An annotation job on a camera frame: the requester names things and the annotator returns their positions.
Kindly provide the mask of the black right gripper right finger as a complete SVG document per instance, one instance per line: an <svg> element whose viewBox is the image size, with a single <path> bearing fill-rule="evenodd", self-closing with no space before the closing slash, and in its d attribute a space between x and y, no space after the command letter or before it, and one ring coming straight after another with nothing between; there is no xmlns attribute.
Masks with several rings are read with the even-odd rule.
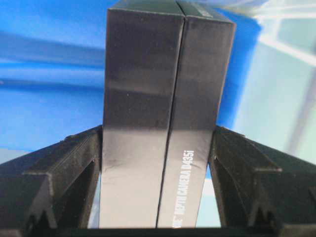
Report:
<svg viewBox="0 0 316 237"><path fill-rule="evenodd" d="M209 165L222 227L316 234L316 166L216 127Z"/></svg>

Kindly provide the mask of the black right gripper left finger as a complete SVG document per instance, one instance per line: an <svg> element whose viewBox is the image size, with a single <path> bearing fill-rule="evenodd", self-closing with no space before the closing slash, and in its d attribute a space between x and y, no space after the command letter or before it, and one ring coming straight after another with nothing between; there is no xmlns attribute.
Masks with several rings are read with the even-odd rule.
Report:
<svg viewBox="0 0 316 237"><path fill-rule="evenodd" d="M88 226L100 173L102 126L0 166L0 234L46 236Z"/></svg>

